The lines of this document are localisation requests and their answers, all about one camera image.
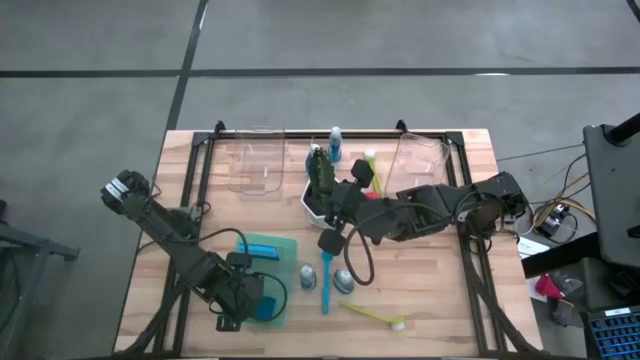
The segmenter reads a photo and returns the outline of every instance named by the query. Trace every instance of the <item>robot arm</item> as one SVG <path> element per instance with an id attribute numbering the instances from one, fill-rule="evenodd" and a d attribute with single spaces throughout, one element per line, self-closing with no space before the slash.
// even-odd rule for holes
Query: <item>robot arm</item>
<path id="1" fill-rule="evenodd" d="M 502 172 L 464 187 L 424 185 L 396 194 L 397 199 L 369 200 L 362 189 L 373 172 L 363 160 L 351 169 L 354 182 L 336 185 L 330 198 L 331 211 L 325 221 L 335 230 L 325 230 L 318 246 L 339 255 L 346 243 L 341 235 L 347 223 L 360 224 L 362 235 L 379 245 L 383 237 L 405 241 L 444 230 L 464 217 L 470 235 L 485 237 L 495 232 L 495 221 L 503 215 L 519 217 L 528 201 L 511 174 Z"/>
<path id="2" fill-rule="evenodd" d="M 169 254 L 183 284 L 203 301 L 220 305 L 225 318 L 222 322 L 219 319 L 218 330 L 237 331 L 253 315 L 263 295 L 264 278 L 241 270 L 245 255 L 230 253 L 230 263 L 202 250 L 197 246 L 195 224 L 179 211 L 167 210 L 156 202 L 149 182 L 137 172 L 122 171 L 101 193 L 107 207 L 133 220 Z"/>

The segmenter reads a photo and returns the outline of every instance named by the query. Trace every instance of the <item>yellow brush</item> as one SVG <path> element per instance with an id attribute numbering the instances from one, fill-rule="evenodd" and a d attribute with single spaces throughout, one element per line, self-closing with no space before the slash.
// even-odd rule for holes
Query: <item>yellow brush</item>
<path id="1" fill-rule="evenodd" d="M 382 316 L 376 315 L 371 311 L 363 309 L 359 306 L 349 304 L 348 302 L 345 302 L 345 301 L 338 301 L 338 304 L 340 304 L 340 306 L 342 306 L 345 309 L 353 310 L 355 312 L 359 312 L 362 315 L 366 315 L 374 319 L 386 322 L 389 325 L 389 328 L 391 329 L 391 331 L 402 331 L 406 328 L 406 326 L 404 325 L 404 318 L 402 316 L 388 319 L 388 318 L 383 318 Z"/>
<path id="2" fill-rule="evenodd" d="M 378 196 L 382 197 L 382 192 L 380 191 L 380 183 L 378 182 L 378 177 L 376 176 L 376 152 L 373 149 L 369 149 L 364 152 L 364 159 L 369 163 L 371 170 L 373 171 L 373 191 L 378 194 Z"/>

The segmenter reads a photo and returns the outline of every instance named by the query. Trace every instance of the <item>concrete floor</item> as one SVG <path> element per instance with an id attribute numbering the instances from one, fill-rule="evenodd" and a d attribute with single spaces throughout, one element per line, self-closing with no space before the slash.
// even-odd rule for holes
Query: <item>concrete floor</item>
<path id="1" fill-rule="evenodd" d="M 179 69 L 197 0 L 0 0 L 0 70 Z M 637 66 L 624 0 L 211 0 L 194 68 Z M 138 228 L 99 189 L 151 177 L 176 79 L 0 78 L 0 198 L 17 227 L 80 246 L 52 261 L 24 359 L 110 352 Z M 179 129 L 488 128 L 508 158 L 581 142 L 585 125 L 635 114 L 638 75 L 191 79 Z M 580 148 L 500 161 L 531 200 Z M 578 176 L 584 164 L 572 172 Z M 578 200 L 590 206 L 588 192 Z M 587 221 L 580 231 L 589 232 Z M 578 329 L 537 311 L 545 348 L 584 355 Z"/>

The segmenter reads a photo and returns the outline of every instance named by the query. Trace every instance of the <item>clear plastic container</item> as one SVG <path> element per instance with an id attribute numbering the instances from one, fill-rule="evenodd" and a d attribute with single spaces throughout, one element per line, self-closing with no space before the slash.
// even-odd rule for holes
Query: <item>clear plastic container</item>
<path id="1" fill-rule="evenodd" d="M 449 147 L 442 141 L 402 135 L 385 185 L 386 196 L 395 198 L 402 190 L 441 184 L 448 158 Z"/>
<path id="2" fill-rule="evenodd" d="M 235 135 L 229 189 L 247 197 L 273 197 L 282 185 L 284 130 L 252 127 Z"/>

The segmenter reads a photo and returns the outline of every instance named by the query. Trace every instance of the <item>wooden table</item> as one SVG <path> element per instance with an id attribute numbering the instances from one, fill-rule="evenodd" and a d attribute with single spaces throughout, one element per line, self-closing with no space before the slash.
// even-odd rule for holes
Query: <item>wooden table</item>
<path id="1" fill-rule="evenodd" d="M 157 172 L 164 206 L 180 202 L 192 131 L 167 133 Z M 497 173 L 497 165 L 487 130 L 463 130 L 473 181 Z M 212 210 L 203 220 L 202 234 L 223 227 L 293 238 L 298 241 L 298 265 L 308 262 L 322 269 L 316 245 L 321 230 L 312 227 L 300 204 L 307 181 L 304 161 L 309 140 L 287 140 L 281 199 L 270 202 L 243 201 L 229 190 L 234 141 L 217 140 L 209 177 L 207 201 Z M 338 179 L 351 179 L 353 161 L 366 149 L 376 150 L 377 173 L 384 188 L 386 174 L 397 140 L 344 141 L 343 158 L 337 165 Z M 192 199 L 196 198 L 196 173 Z M 142 243 L 149 241 L 143 235 Z M 224 257 L 235 244 L 235 235 L 223 234 L 201 244 Z M 361 276 L 367 275 L 366 258 L 359 241 L 351 244 L 350 255 Z M 351 295 L 331 294 L 331 313 L 321 315 L 321 289 L 301 290 L 298 277 L 289 295 L 285 326 L 270 329 L 243 324 L 239 333 L 215 330 L 216 317 L 207 304 L 191 297 L 185 331 L 183 356 L 445 356 L 477 353 L 469 300 L 462 271 L 457 234 L 447 230 L 403 243 L 383 240 L 371 247 L 376 278 L 368 287 L 357 287 Z M 513 238 L 496 236 L 489 253 L 498 301 L 506 314 L 534 346 L 541 341 L 531 301 Z M 167 272 L 168 256 L 157 246 L 144 250 L 136 259 L 127 301 L 116 341 L 116 350 L 126 348 L 142 331 L 157 310 Z M 345 268 L 336 257 L 333 269 Z M 338 306 L 348 299 L 385 316 L 404 316 L 407 329 L 391 332 L 383 323 Z M 486 309 L 484 323 L 492 338 Z M 167 347 L 173 339 L 174 323 L 167 331 Z"/>

